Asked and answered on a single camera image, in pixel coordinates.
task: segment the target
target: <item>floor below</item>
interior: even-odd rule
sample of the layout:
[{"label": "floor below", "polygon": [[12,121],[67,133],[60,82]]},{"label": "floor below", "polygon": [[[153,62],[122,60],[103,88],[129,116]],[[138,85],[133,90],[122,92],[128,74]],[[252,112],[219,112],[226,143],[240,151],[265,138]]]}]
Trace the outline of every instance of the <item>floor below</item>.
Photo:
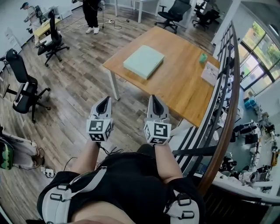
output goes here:
[{"label": "floor below", "polygon": [[[23,57],[26,69],[39,83],[40,92],[46,87],[52,90],[46,92],[41,103],[50,106],[47,111],[37,107],[35,112],[36,124],[31,121],[31,112],[19,114],[12,109],[14,96],[7,94],[0,99],[0,123],[5,131],[22,138],[30,139],[45,151],[45,165],[57,172],[63,170],[66,162],[78,156],[88,136],[85,131],[86,120],[92,105],[102,97],[113,96],[109,77],[102,64],[120,48],[154,26],[155,18],[143,13],[142,23],[137,23],[138,14],[134,14],[127,23],[131,11],[119,9],[119,16],[114,16],[114,8],[106,7],[104,20],[116,19],[115,25],[105,24],[99,34],[85,34],[86,21],[82,9],[60,22],[63,42],[69,50],[59,52],[62,62],[53,57],[49,67],[45,67],[45,55],[37,56],[37,49],[28,42],[20,55]],[[98,21],[102,22],[102,14],[98,13]],[[210,41],[214,32],[204,32],[200,28],[190,26],[187,31],[178,29],[178,35],[198,45],[209,53],[214,47]],[[17,90],[19,83],[11,69],[5,70],[0,82],[2,94],[7,84]],[[116,145],[124,151],[136,151],[145,143],[143,132],[144,118],[149,96],[130,83],[119,78],[117,80],[121,99],[112,100],[114,131],[109,142],[104,147]],[[171,122],[175,126],[180,117],[172,114]],[[99,154],[98,162],[105,158]],[[72,160],[66,170],[73,164]],[[25,223],[26,219],[39,218],[36,209],[37,198],[44,187],[51,182],[40,171],[30,171],[12,168],[10,171],[0,170],[0,204],[15,224]]]}]

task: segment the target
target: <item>paper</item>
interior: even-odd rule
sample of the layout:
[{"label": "paper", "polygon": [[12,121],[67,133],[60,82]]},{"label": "paper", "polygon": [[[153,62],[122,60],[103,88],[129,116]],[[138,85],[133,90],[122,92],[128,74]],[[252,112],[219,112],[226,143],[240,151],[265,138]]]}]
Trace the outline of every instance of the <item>paper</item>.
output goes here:
[{"label": "paper", "polygon": [[214,86],[216,84],[218,74],[219,74],[219,69],[215,67],[213,64],[211,64],[209,61],[207,61],[201,77],[206,82]]}]

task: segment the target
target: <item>desk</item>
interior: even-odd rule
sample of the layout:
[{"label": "desk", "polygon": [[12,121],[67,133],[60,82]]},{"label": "desk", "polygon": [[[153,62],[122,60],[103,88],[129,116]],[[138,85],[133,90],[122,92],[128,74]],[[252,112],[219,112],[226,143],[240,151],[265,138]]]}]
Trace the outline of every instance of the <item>desk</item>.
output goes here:
[{"label": "desk", "polygon": [[[55,19],[55,24],[57,24],[59,21],[60,21],[60,19]],[[37,30],[35,30],[33,32],[38,37],[44,35],[44,33],[46,33],[50,29],[49,22],[48,22],[48,24],[46,26],[43,26],[43,25],[44,25],[44,23]]]},{"label": "desk", "polygon": [[[133,9],[136,9],[136,2],[139,2],[139,15],[138,15],[138,23],[141,23],[141,18],[142,18],[142,10],[143,10],[143,3],[144,2],[151,2],[151,1],[157,1],[157,8],[156,8],[156,13],[155,16],[158,16],[158,8],[161,3],[160,0],[133,0]],[[115,0],[115,16],[118,16],[118,0]]]},{"label": "desk", "polygon": [[[164,54],[163,63],[148,80],[123,67],[123,62],[142,45]],[[207,54],[207,61],[219,67],[219,62],[199,47],[160,27],[153,27],[119,50],[103,66],[110,70],[116,99],[119,99],[119,91],[115,74],[146,93],[160,97],[170,109],[199,127],[214,90],[201,77],[205,67],[205,63],[199,63],[202,53]]]}]

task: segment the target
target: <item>metal railing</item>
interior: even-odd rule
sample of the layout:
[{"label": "metal railing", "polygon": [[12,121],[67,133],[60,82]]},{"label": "metal railing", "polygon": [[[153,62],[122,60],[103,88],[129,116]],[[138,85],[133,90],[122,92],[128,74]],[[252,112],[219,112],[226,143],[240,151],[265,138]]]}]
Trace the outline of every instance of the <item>metal railing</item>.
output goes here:
[{"label": "metal railing", "polygon": [[[231,57],[232,49],[234,50],[234,58]],[[228,145],[230,142],[230,138],[232,136],[232,130],[234,128],[235,118],[237,114],[238,108],[238,99],[239,99],[239,90],[240,90],[240,62],[239,62],[239,51],[238,51],[238,42],[236,38],[235,28],[233,23],[231,23],[226,32],[223,35],[221,40],[220,52],[218,54],[218,60],[221,64],[220,73],[217,81],[217,88],[213,98],[212,105],[210,107],[209,113],[206,117],[206,120],[203,124],[202,129],[200,130],[199,136],[194,143],[192,149],[189,149],[189,145],[187,144],[184,150],[176,150],[173,151],[175,156],[180,156],[177,160],[178,163],[182,161],[184,156],[188,156],[184,164],[181,166],[181,170],[185,171],[186,167],[190,164],[190,161],[193,157],[197,156],[193,166],[191,167],[188,176],[192,176],[195,174],[198,169],[203,157],[212,156],[211,161],[208,165],[208,168],[198,186],[199,192],[202,195],[205,195],[208,188],[211,186],[218,170],[223,162],[224,155],[228,149]],[[221,132],[221,136],[219,138],[219,142],[216,146],[210,146],[210,142],[213,138],[214,132],[217,129],[217,124],[219,121],[219,117],[222,112],[223,102],[225,100],[225,96],[227,93],[227,84],[230,74],[234,75],[234,82],[231,92],[231,99],[229,104],[229,109],[227,112],[227,118],[224,123],[224,127]],[[214,107],[216,106],[216,102],[218,97],[220,96],[220,103],[216,112],[216,116],[213,119],[213,123],[210,128],[210,132],[206,138],[206,141],[202,148],[198,148],[201,139],[204,137],[205,130],[209,128],[209,122],[213,115]],[[197,133],[197,128],[194,129],[192,136],[195,136]]]}]

